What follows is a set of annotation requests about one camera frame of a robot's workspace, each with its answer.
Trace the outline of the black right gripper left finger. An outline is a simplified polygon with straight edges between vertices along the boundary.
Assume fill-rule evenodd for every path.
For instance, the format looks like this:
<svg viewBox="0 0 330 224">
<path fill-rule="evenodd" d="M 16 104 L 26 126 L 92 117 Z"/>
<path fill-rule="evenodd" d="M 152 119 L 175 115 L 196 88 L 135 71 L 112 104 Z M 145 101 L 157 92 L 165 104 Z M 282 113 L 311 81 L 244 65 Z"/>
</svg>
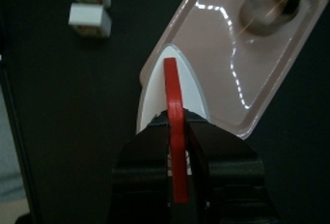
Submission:
<svg viewBox="0 0 330 224">
<path fill-rule="evenodd" d="M 123 147 L 112 170 L 109 224 L 167 224 L 165 113 Z"/>
</svg>

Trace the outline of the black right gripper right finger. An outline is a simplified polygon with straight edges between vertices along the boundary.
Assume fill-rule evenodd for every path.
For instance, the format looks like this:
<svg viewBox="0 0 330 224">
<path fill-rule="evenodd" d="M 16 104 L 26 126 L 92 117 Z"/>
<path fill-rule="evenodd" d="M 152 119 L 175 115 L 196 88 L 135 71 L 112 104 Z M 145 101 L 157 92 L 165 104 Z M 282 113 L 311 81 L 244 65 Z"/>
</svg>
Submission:
<svg viewBox="0 0 330 224">
<path fill-rule="evenodd" d="M 199 224 L 275 224 L 263 161 L 251 147 L 185 110 Z"/>
</svg>

